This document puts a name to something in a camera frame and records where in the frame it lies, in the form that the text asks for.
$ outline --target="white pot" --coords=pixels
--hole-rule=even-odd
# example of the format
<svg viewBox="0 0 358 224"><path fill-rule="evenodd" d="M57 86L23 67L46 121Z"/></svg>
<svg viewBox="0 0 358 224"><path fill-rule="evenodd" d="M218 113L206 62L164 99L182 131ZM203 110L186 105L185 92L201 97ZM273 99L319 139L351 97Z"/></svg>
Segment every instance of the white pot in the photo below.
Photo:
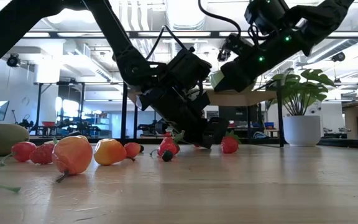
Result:
<svg viewBox="0 0 358 224"><path fill-rule="evenodd" d="M283 122L284 138L291 146L314 147L321 139L320 116L290 116Z"/></svg>

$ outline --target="ductwork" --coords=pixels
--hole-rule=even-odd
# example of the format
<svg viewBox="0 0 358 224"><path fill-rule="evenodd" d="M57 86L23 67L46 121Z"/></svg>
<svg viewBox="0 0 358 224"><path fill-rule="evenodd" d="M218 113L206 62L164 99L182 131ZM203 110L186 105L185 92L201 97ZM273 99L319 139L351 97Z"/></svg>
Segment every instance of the ductwork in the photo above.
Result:
<svg viewBox="0 0 358 224"><path fill-rule="evenodd" d="M358 39L334 40L329 45L312 53L308 58L308 63L316 63L332 57L355 44L358 44Z"/></svg>
<svg viewBox="0 0 358 224"><path fill-rule="evenodd" d="M207 8L208 1L201 0L204 8ZM167 24L172 30L203 30L205 15L198 8L198 2L195 0L166 0L165 11ZM187 49L194 47L197 50L197 44L184 44ZM175 56L181 47L177 43L172 44L172 54Z"/></svg>

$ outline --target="ceiling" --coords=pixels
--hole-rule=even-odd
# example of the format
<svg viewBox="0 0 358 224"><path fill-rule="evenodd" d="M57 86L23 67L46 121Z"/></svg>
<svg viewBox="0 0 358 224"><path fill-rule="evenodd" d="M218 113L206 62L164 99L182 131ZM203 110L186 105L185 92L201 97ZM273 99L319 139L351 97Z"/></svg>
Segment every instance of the ceiling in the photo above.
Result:
<svg viewBox="0 0 358 224"><path fill-rule="evenodd" d="M0 9L9 1L0 0ZM290 7L297 4L315 6L320 0L290 0L286 1ZM160 30L162 25L169 24L171 27L180 27L185 30L219 30L232 31L234 26L212 17L206 17L198 9L197 0L110 0L112 8L120 18L126 30ZM244 12L248 1L243 0L203 0L205 8L212 13L235 20L242 30L247 30L248 24L244 19ZM38 22L31 31L99 31L90 12L63 11L61 14L44 18ZM338 30L358 31L358 1L351 6L349 13ZM223 39L190 39L182 40L189 42L196 48L196 54L213 65L213 71L218 70L222 63L216 60L218 50ZM313 49L313 53L306 58L301 53L290 57L271 71L261 76L259 82L266 82L273 74L284 71L289 67L295 70L303 68L321 68L329 77L341 78L342 82L358 83L358 41L348 43L348 40L324 40ZM111 59L112 50L105 39L76 39L77 45L86 44L91 50L91 58L109 73L117 73L118 69ZM132 43L143 55L151 49L155 39L136 39ZM20 45L42 47L42 42L34 40L21 40ZM344 52L346 59L343 62L327 60L329 52L337 50ZM175 44L171 40L161 41L154 53L154 61L169 62L176 54ZM61 75L70 76L70 73L62 72ZM343 90L355 90L357 87L348 86ZM101 91L117 91L115 88L100 87Z"/></svg>

